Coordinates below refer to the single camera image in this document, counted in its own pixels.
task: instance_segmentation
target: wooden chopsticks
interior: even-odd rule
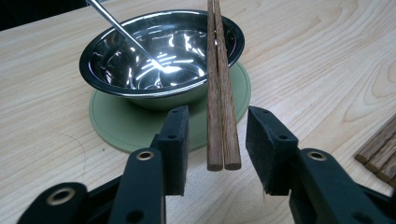
[[[396,188],[396,114],[359,149],[355,159]]]
[[[219,0],[207,1],[207,170],[241,168]]]

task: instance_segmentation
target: metal spoon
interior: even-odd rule
[[[96,0],[86,0],[99,14],[101,14],[110,24],[119,31],[127,40],[129,40],[136,48],[140,49],[146,57],[148,57],[155,68],[164,71],[160,65],[129,33],[124,30],[121,24]]]

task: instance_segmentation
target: light wood surface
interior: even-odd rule
[[[330,152],[360,184],[391,188],[354,160],[396,113],[396,1],[221,0],[246,36],[240,62],[250,104],[271,110],[300,148]],[[203,1],[105,3],[120,21]],[[43,190],[66,181],[94,189],[123,172],[127,154],[106,144],[88,116],[92,88],[78,71],[86,45],[109,25],[90,7],[0,33],[0,223],[15,223]],[[238,123],[239,171],[208,172],[189,157],[184,197],[167,198],[168,223],[292,223],[288,198],[271,197]]]

